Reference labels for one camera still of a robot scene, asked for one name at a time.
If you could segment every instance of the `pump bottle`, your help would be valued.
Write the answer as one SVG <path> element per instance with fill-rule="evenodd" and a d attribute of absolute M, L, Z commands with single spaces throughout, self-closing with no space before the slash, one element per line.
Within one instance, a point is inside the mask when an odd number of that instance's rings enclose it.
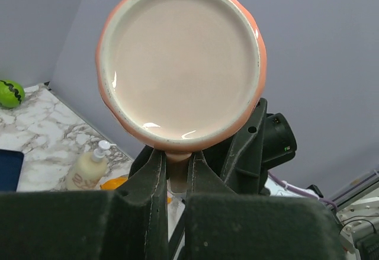
<path fill-rule="evenodd" d="M 66 177 L 67 190 L 93 190 L 107 171 L 105 151 L 110 148 L 109 142 L 101 140 L 93 152 L 80 155 Z"/>

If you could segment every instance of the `mug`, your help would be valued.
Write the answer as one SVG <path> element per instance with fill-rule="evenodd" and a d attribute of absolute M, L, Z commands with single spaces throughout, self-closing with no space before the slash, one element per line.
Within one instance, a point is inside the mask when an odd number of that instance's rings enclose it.
<path fill-rule="evenodd" d="M 247 122 L 264 89 L 266 49 L 237 0 L 122 0 L 96 66 L 101 98 L 122 127 L 185 164 Z"/>

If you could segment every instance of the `green ball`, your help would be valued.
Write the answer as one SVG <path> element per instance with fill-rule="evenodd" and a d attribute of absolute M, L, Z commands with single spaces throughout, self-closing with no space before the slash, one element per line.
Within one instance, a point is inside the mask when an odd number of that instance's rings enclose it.
<path fill-rule="evenodd" d="M 24 88 L 14 81 L 0 81 L 0 106 L 15 108 L 25 98 Z"/>

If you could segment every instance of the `blue notebook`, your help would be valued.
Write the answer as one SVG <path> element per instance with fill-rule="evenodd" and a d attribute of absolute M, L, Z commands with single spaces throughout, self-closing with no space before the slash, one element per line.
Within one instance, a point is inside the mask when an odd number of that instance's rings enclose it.
<path fill-rule="evenodd" d="M 0 149 L 0 191 L 16 191 L 24 154 Z"/>

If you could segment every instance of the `white marble surface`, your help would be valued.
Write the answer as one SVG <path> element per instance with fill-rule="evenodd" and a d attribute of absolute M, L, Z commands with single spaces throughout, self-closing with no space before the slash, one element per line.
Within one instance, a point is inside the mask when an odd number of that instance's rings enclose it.
<path fill-rule="evenodd" d="M 60 102 L 44 85 L 25 90 L 25 101 L 0 109 L 0 148 L 25 154 L 17 191 L 62 190 L 78 156 L 96 148 L 102 136 Z M 131 159 L 113 148 L 100 184 L 129 172 Z"/>

